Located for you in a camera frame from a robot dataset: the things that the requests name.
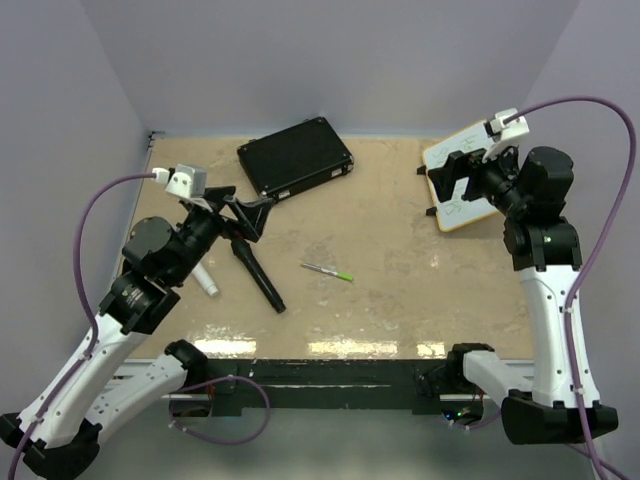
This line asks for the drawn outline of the orange framed whiteboard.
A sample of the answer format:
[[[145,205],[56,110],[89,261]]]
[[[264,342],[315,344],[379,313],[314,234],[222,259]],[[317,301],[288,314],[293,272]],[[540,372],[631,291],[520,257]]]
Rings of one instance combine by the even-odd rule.
[[[467,153],[485,148],[489,144],[490,140],[483,122],[477,122],[428,147],[422,155],[424,170],[441,167],[448,155],[454,151]],[[436,208],[435,217],[442,232],[451,232],[497,213],[497,210],[485,199],[465,201],[462,198],[468,181],[468,177],[458,180],[455,183],[452,198],[441,202],[431,180],[427,179],[433,205]]]

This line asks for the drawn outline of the white marker pen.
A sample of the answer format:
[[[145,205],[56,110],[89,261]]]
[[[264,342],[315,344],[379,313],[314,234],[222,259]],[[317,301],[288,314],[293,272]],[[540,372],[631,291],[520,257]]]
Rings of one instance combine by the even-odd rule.
[[[319,273],[322,273],[322,274],[325,274],[325,275],[333,276],[333,277],[340,277],[340,275],[341,275],[337,271],[330,270],[330,269],[327,269],[327,268],[324,268],[324,267],[320,267],[320,266],[317,266],[317,265],[314,265],[314,264],[310,264],[310,263],[303,262],[303,263],[301,263],[301,267],[306,268],[306,269],[311,270],[311,271],[319,272]]]

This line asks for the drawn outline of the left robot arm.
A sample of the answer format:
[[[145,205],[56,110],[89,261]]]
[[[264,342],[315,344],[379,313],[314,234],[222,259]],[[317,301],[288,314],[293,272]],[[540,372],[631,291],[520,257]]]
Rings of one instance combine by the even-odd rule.
[[[90,330],[51,384],[25,409],[1,417],[1,438],[42,479],[76,479],[106,440],[158,398],[210,383],[208,359],[186,340],[117,388],[104,388],[129,355],[177,305],[178,288],[219,238],[257,242],[271,200],[242,202],[232,186],[183,200],[183,222],[138,221],[122,249],[121,274]]]

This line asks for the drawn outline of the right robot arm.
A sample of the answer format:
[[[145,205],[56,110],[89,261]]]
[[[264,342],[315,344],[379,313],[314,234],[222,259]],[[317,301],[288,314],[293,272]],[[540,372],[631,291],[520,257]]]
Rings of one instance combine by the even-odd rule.
[[[515,445],[577,444],[614,431],[617,411],[602,404],[590,376],[578,289],[582,267],[577,230],[563,217],[573,161],[535,147],[524,161],[508,147],[493,158],[483,149],[454,151],[428,172],[439,200],[468,181],[463,200],[487,200],[505,217],[503,241],[527,297],[534,333],[534,377],[527,380],[495,350],[462,343],[447,355],[445,379],[459,393],[474,386],[499,406]]]

